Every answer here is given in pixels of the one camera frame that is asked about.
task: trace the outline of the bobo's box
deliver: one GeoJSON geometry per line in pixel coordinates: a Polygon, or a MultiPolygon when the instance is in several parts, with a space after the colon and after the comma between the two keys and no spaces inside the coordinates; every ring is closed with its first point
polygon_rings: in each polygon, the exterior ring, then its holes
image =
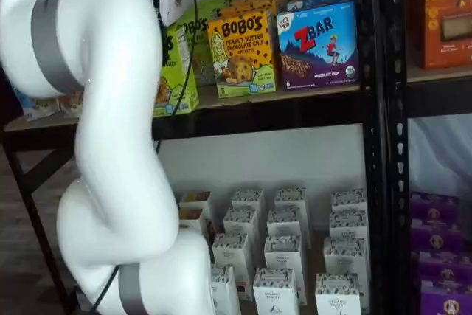
{"type": "Polygon", "coordinates": [[[410,242],[415,251],[450,251],[463,250],[462,233],[455,223],[412,219],[410,242]]]}
{"type": "MultiPolygon", "coordinates": [[[[177,25],[167,28],[163,46],[170,48],[161,70],[159,90],[154,102],[154,116],[170,116],[177,105],[178,99],[184,89],[187,69],[190,65],[190,54],[185,41],[183,28],[177,30],[177,25]]],[[[184,96],[177,110],[177,114],[189,114],[194,111],[198,101],[197,84],[193,70],[190,76],[184,96]]]]}
{"type": "Polygon", "coordinates": [[[271,13],[253,10],[208,23],[218,96],[273,92],[276,88],[271,13]]]}
{"type": "Polygon", "coordinates": [[[247,234],[216,235],[213,254],[217,265],[231,265],[235,270],[236,289],[240,300],[252,301],[254,267],[247,234]]]}
{"type": "Polygon", "coordinates": [[[470,315],[472,285],[423,280],[420,307],[421,315],[470,315]]]}
{"type": "Polygon", "coordinates": [[[357,83],[354,3],[279,14],[277,29],[284,87],[323,88],[357,83]]]}
{"type": "Polygon", "coordinates": [[[412,192],[410,216],[415,219],[440,219],[456,223],[459,217],[459,199],[449,195],[412,192]]]}
{"type": "Polygon", "coordinates": [[[254,297],[259,315],[299,315],[293,269],[257,269],[254,297]]]}
{"type": "Polygon", "coordinates": [[[317,274],[315,298],[320,315],[361,315],[359,287],[354,274],[317,274]]]}
{"type": "Polygon", "coordinates": [[[233,266],[212,265],[212,293],[216,315],[241,315],[233,266]]]}
{"type": "Polygon", "coordinates": [[[307,264],[300,236],[269,236],[265,240],[265,263],[268,269],[293,269],[300,305],[307,305],[307,264]]]}

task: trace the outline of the product box stack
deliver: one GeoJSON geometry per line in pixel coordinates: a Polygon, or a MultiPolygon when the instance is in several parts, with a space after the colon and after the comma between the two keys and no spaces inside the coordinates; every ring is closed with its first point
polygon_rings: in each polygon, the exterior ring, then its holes
{"type": "Polygon", "coordinates": [[[421,314],[461,314],[472,304],[471,254],[464,252],[457,197],[410,195],[413,289],[421,314]]]}

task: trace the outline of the green snack box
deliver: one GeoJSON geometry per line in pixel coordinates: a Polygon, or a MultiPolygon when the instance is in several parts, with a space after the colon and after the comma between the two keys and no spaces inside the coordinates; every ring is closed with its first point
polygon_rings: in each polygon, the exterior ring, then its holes
{"type": "MultiPolygon", "coordinates": [[[[161,70],[161,81],[154,102],[154,117],[170,116],[184,88],[185,77],[190,64],[190,52],[185,41],[184,29],[178,29],[174,24],[167,28],[166,40],[163,47],[169,49],[167,62],[161,70]]],[[[182,97],[177,114],[189,114],[194,111],[198,101],[195,75],[190,69],[189,81],[182,97]]]]}
{"type": "Polygon", "coordinates": [[[202,0],[198,3],[198,20],[195,23],[195,11],[193,7],[183,14],[177,21],[177,27],[183,28],[187,46],[192,46],[193,34],[195,37],[195,50],[193,52],[192,67],[198,86],[215,84],[212,53],[209,49],[207,22],[217,17],[220,8],[227,6],[230,0],[202,0]]]}

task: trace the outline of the cardboard box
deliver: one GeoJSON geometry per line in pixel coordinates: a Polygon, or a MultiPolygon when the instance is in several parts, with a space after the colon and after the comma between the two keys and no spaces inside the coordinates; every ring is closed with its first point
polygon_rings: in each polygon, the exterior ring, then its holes
{"type": "Polygon", "coordinates": [[[252,259],[256,266],[263,265],[262,247],[259,235],[257,211],[252,207],[231,207],[223,219],[228,234],[247,234],[251,246],[252,259]]]}
{"type": "Polygon", "coordinates": [[[472,309],[472,285],[423,280],[421,315],[468,315],[472,309]]]}
{"type": "Polygon", "coordinates": [[[298,302],[307,305],[308,273],[305,249],[300,236],[269,236],[265,240],[268,269],[293,269],[298,302]]]}
{"type": "Polygon", "coordinates": [[[187,46],[192,48],[193,34],[195,37],[195,49],[192,59],[193,73],[197,86],[215,84],[215,72],[213,70],[212,53],[208,40],[208,20],[221,16],[221,9],[228,6],[231,0],[202,0],[198,2],[198,19],[195,22],[195,10],[191,7],[176,22],[177,27],[185,31],[187,46]]]}
{"type": "Polygon", "coordinates": [[[342,210],[330,214],[330,236],[332,238],[361,238],[366,243],[367,275],[370,280],[369,224],[363,210],[342,210]]]}
{"type": "Polygon", "coordinates": [[[279,207],[296,207],[299,209],[300,224],[306,245],[311,249],[311,213],[306,201],[305,187],[281,188],[275,192],[274,204],[279,207]]]}
{"type": "Polygon", "coordinates": [[[317,274],[316,309],[322,315],[361,315],[358,283],[353,274],[317,274]]]}
{"type": "Polygon", "coordinates": [[[231,200],[233,207],[252,207],[256,210],[259,220],[260,247],[263,247],[267,236],[267,206],[264,191],[261,189],[237,189],[231,200]]]}
{"type": "Polygon", "coordinates": [[[267,230],[270,236],[298,235],[307,244],[300,226],[300,211],[297,207],[280,207],[271,210],[267,218],[267,230]]]}
{"type": "Polygon", "coordinates": [[[453,252],[420,252],[418,274],[436,280],[454,280],[472,284],[472,255],[453,252]]]}
{"type": "Polygon", "coordinates": [[[459,226],[439,220],[412,219],[410,241],[412,251],[461,252],[464,249],[459,226]]]}
{"type": "Polygon", "coordinates": [[[248,235],[217,234],[212,249],[217,265],[233,266],[239,299],[252,301],[254,264],[248,235]]]}
{"type": "Polygon", "coordinates": [[[254,10],[208,23],[218,96],[273,92],[276,88],[270,12],[254,10]]]}
{"type": "Polygon", "coordinates": [[[459,199],[450,195],[422,192],[412,192],[410,195],[410,216],[413,219],[441,219],[449,223],[457,223],[459,207],[459,199]]]}
{"type": "MultiPolygon", "coordinates": [[[[166,39],[162,45],[169,50],[168,58],[163,58],[164,64],[161,70],[159,90],[154,103],[155,117],[172,115],[184,88],[185,77],[190,64],[190,53],[185,41],[184,29],[177,29],[177,25],[174,24],[167,28],[167,34],[164,38],[166,39]]],[[[187,88],[177,114],[189,114],[196,109],[198,104],[195,76],[193,70],[190,69],[187,88]]]]}
{"type": "Polygon", "coordinates": [[[406,0],[406,23],[426,69],[470,64],[472,0],[406,0]]]}
{"type": "Polygon", "coordinates": [[[293,269],[257,269],[254,297],[259,315],[299,315],[293,269]]]}
{"type": "Polygon", "coordinates": [[[215,206],[213,204],[211,192],[187,192],[182,196],[178,205],[182,209],[199,208],[202,210],[209,240],[210,242],[213,242],[219,228],[218,222],[216,221],[215,206]]]}
{"type": "Polygon", "coordinates": [[[202,234],[209,242],[207,223],[200,209],[184,209],[178,211],[178,224],[181,228],[190,228],[202,234]]]}
{"type": "Polygon", "coordinates": [[[323,245],[324,264],[330,274],[357,274],[363,312],[370,312],[369,277],[364,239],[326,238],[323,245]]]}
{"type": "Polygon", "coordinates": [[[358,82],[353,2],[281,13],[277,29],[287,90],[358,82]]]}
{"type": "Polygon", "coordinates": [[[212,293],[216,315],[241,315],[233,266],[212,265],[212,293]]]}

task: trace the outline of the snack box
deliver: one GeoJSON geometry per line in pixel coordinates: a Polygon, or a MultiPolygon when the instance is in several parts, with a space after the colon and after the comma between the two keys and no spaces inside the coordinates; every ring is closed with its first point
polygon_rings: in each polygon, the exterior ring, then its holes
{"type": "Polygon", "coordinates": [[[342,210],[330,214],[332,238],[361,238],[366,243],[367,276],[370,280],[369,224],[363,210],[342,210]]]}
{"type": "Polygon", "coordinates": [[[453,252],[420,252],[419,277],[456,280],[472,284],[471,254],[453,252]]]}
{"type": "Polygon", "coordinates": [[[370,312],[369,277],[364,239],[326,238],[323,245],[326,272],[331,274],[357,274],[361,308],[370,312]]]}
{"type": "Polygon", "coordinates": [[[441,219],[457,223],[459,205],[457,197],[412,192],[410,195],[410,216],[415,219],[441,219]]]}
{"type": "Polygon", "coordinates": [[[458,282],[423,280],[421,315],[472,314],[472,285],[458,282]]]}
{"type": "Polygon", "coordinates": [[[202,234],[209,242],[207,224],[200,209],[188,209],[178,211],[178,224],[181,228],[190,228],[202,234]]]}
{"type": "Polygon", "coordinates": [[[233,266],[212,265],[212,294],[216,315],[241,315],[233,266]]]}
{"type": "Polygon", "coordinates": [[[297,11],[310,9],[312,7],[327,6],[335,3],[342,3],[350,0],[293,0],[287,4],[287,11],[297,11]]]}
{"type": "Polygon", "coordinates": [[[254,297],[259,315],[299,315],[293,269],[257,269],[254,297]]]}
{"type": "Polygon", "coordinates": [[[267,218],[267,230],[270,236],[298,235],[306,245],[305,236],[300,226],[300,210],[297,207],[276,207],[267,218]]]}
{"type": "Polygon", "coordinates": [[[275,91],[277,59],[270,12],[216,18],[208,26],[220,98],[275,91]]]}
{"type": "Polygon", "coordinates": [[[213,204],[211,192],[187,192],[182,196],[178,206],[181,209],[199,208],[202,210],[210,243],[213,242],[218,223],[216,222],[215,206],[213,204]]]}
{"type": "Polygon", "coordinates": [[[310,207],[306,201],[305,187],[281,188],[275,192],[274,204],[279,207],[296,207],[299,209],[300,223],[305,241],[311,249],[311,215],[310,207]]]}
{"type": "Polygon", "coordinates": [[[316,309],[322,315],[361,315],[359,284],[355,274],[317,274],[316,309]]]}
{"type": "MultiPolygon", "coordinates": [[[[185,40],[185,31],[177,24],[168,27],[163,36],[163,47],[168,48],[163,58],[159,90],[154,102],[154,116],[170,116],[174,112],[178,99],[184,89],[187,69],[190,65],[190,53],[185,40]]],[[[177,114],[189,114],[199,104],[197,84],[193,70],[185,89],[184,96],[177,110],[177,114]]]]}
{"type": "Polygon", "coordinates": [[[239,299],[252,301],[254,264],[248,235],[217,234],[212,250],[217,265],[233,266],[239,299]]]}
{"type": "Polygon", "coordinates": [[[287,90],[358,82],[353,2],[281,13],[277,29],[287,90]]]}
{"type": "Polygon", "coordinates": [[[251,246],[252,259],[257,266],[263,265],[259,219],[252,207],[231,207],[223,219],[224,229],[229,234],[247,234],[251,246]]]}
{"type": "Polygon", "coordinates": [[[233,207],[252,207],[256,210],[259,220],[260,242],[263,243],[267,235],[267,207],[264,191],[261,189],[237,189],[231,200],[233,207]]]}
{"type": "Polygon", "coordinates": [[[412,219],[410,242],[413,251],[461,252],[464,248],[459,226],[439,220],[412,219]]]}
{"type": "Polygon", "coordinates": [[[293,269],[300,305],[307,305],[307,260],[300,236],[269,236],[264,246],[268,269],[293,269]]]}

